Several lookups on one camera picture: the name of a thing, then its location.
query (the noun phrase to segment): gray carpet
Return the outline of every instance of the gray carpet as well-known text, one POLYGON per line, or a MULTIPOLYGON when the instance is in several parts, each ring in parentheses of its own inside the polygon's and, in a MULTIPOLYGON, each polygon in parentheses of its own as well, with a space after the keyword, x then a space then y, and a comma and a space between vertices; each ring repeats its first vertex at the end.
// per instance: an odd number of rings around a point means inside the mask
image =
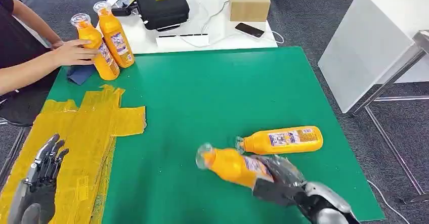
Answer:
MULTIPOLYGON (((23 0, 34 9, 64 39, 77 38, 69 19, 76 13, 91 14, 93 24, 96 15, 92 6, 100 0, 23 0)), ((402 205, 395 200, 409 197, 417 192, 406 178, 400 165, 379 135, 365 112, 357 117, 341 114, 317 62, 323 54, 342 17, 352 0, 272 0, 268 17, 271 28, 285 38, 284 46, 301 46, 319 79, 326 96, 337 115, 337 119, 356 154, 365 176, 383 191, 388 202, 411 223, 429 223, 429 203, 402 205)), ((389 95, 429 94, 428 83, 407 83, 395 85, 389 95)), ((429 105, 425 102, 376 103, 371 109, 385 127, 414 175, 429 191, 429 105)), ((13 142, 16 134, 12 127, 0 126, 0 149, 13 142)), ((375 192, 386 220, 371 223, 404 223, 389 210, 375 192)))

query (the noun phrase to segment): green table surface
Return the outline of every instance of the green table surface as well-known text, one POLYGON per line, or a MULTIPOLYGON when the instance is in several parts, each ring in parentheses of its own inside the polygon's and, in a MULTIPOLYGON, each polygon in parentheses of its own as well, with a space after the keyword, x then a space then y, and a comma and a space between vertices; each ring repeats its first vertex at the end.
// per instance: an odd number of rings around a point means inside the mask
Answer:
POLYGON ((49 99, 79 105, 107 83, 125 89, 122 107, 146 106, 145 132, 117 139, 103 223, 308 223, 296 207, 258 200, 195 165, 203 143, 233 147, 236 136, 301 125, 319 127, 323 147, 289 160, 359 220, 384 218, 299 47, 137 55, 117 80, 94 74, 82 86, 65 73, 49 99))

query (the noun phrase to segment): yellow packing tape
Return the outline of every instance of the yellow packing tape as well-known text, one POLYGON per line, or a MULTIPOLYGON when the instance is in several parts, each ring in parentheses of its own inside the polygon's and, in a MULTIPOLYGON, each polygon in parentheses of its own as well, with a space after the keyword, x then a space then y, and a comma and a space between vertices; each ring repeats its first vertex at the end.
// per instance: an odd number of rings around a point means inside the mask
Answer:
POLYGON ((70 152, 57 178, 56 212, 50 223, 101 222, 115 137, 143 133, 146 126, 145 107, 120 108, 124 90, 102 88, 86 92, 80 108, 72 100, 45 102, 0 196, 0 223, 7 223, 16 187, 36 152, 55 133, 66 141, 70 152))

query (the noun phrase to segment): metal stand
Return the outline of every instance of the metal stand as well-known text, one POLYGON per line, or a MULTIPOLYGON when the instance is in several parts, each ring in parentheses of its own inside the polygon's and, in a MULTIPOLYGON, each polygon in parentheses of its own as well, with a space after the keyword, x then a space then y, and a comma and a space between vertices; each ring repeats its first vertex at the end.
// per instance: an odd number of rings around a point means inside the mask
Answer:
POLYGON ((381 127, 380 122, 378 122, 377 118, 372 113, 371 109, 369 108, 369 104, 372 102, 409 101, 409 100, 428 100, 429 99, 429 96, 379 97, 386 91, 386 89, 389 86, 391 86, 396 80, 398 80, 403 74, 405 74, 405 72, 407 72, 418 61, 420 61, 420 59, 423 58, 423 56, 425 56, 426 54, 429 54, 429 30, 419 31, 413 36, 413 40, 415 41, 416 45, 420 47, 418 52, 410 60, 408 60, 395 74, 393 74, 380 88, 378 88, 371 96, 369 96, 369 98, 365 100, 365 102, 352 113, 353 115, 357 115, 362 109, 365 109, 365 111, 368 113, 369 117, 371 118, 372 122, 375 124, 378 131, 380 132, 381 136, 384 138, 384 141, 387 143, 388 147, 392 151, 396 160, 399 162, 402 169, 405 171, 405 174, 407 175, 407 177, 410 179, 411 183, 417 190, 419 194, 418 196, 407 198, 404 200, 404 202, 407 204, 429 201, 429 194, 425 193, 424 190, 421 188, 420 184, 412 174, 406 162, 399 154, 395 145, 389 139, 389 136, 387 135, 385 130, 381 127))
POLYGON ((16 158, 17 154, 19 153, 19 150, 22 147, 24 137, 27 136, 30 133, 31 128, 30 127, 22 127, 19 129, 18 136, 15 139, 15 142, 5 160, 5 163, 0 170, 0 185, 3 185, 5 180, 9 176, 9 168, 11 167, 13 160, 16 158))

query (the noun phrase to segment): bottle label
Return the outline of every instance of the bottle label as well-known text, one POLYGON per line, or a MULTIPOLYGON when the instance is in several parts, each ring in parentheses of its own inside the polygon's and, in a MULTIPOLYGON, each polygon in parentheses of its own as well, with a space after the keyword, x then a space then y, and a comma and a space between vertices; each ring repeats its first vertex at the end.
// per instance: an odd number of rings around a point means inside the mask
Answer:
POLYGON ((115 60, 113 59, 112 54, 110 54, 109 49, 107 48, 106 44, 101 42, 100 47, 98 47, 98 51, 100 52, 101 56, 106 61, 107 65, 109 65, 110 69, 113 71, 114 74, 117 74, 119 72, 119 67, 115 60))
POLYGON ((244 156, 244 162, 246 163, 247 169, 250 171, 271 176, 268 168, 259 160, 244 156))
POLYGON ((112 38, 112 42, 115 45, 116 50, 118 51, 118 54, 120 56, 128 52, 128 48, 126 47, 126 43, 125 43, 123 36, 120 32, 112 35, 111 38, 112 38))
POLYGON ((101 42, 100 47, 98 47, 98 51, 100 52, 101 56, 103 56, 106 63, 110 66, 114 62, 112 55, 110 54, 109 49, 107 48, 106 44, 101 42))
POLYGON ((317 140, 316 134, 310 128, 271 133, 268 136, 273 147, 295 145, 317 140))

